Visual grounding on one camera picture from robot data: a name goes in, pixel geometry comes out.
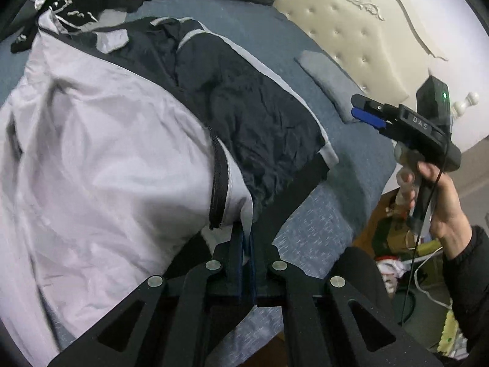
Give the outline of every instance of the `white headboard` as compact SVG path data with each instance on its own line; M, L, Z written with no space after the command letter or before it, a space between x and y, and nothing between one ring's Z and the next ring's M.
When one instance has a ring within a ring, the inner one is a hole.
M443 57L409 0L276 0L274 6L382 103L416 109L428 56Z

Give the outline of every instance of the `hand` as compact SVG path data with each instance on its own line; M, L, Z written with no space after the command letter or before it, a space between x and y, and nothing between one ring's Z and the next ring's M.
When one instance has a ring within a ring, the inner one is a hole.
M425 179L431 182L435 182L439 174L438 167L421 161L417 164L417 169ZM403 180L411 184L414 182L414 176L407 173ZM404 186L401 191L404 199L410 201L409 208L414 207L416 197L414 188ZM438 199L431 218L430 233L440 240L448 259L457 257L469 245L472 238L472 228L461 210L455 185L445 173L439 178Z

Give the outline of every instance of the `metal screw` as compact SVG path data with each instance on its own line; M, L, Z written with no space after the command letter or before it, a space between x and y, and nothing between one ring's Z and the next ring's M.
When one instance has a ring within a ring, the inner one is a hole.
M272 263L272 268L276 271L284 271L285 269L287 269L287 263L284 261L275 261L274 263Z
M346 281L343 277L341 276L333 276L329 282L331 283L331 285L333 287L336 287L336 288L341 288L343 287L345 284L346 284Z
M210 271L216 271L221 267L221 262L216 261L215 259L211 259L205 264L205 267Z
M163 284L163 278L161 276L151 276L148 279L148 286L150 287L159 287Z

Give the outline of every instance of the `black sleeve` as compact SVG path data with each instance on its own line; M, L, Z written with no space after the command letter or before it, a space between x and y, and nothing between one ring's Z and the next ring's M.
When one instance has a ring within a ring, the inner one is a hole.
M489 326L489 238L482 228L472 228L472 239L459 256L444 259L443 275L470 351Z

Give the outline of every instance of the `black jacket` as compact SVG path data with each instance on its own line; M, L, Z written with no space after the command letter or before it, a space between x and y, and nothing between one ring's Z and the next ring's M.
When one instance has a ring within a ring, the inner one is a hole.
M445 359L444 365L489 365L489 238L482 228L473 227L472 239L459 256L445 258L443 276L469 352L465 360Z

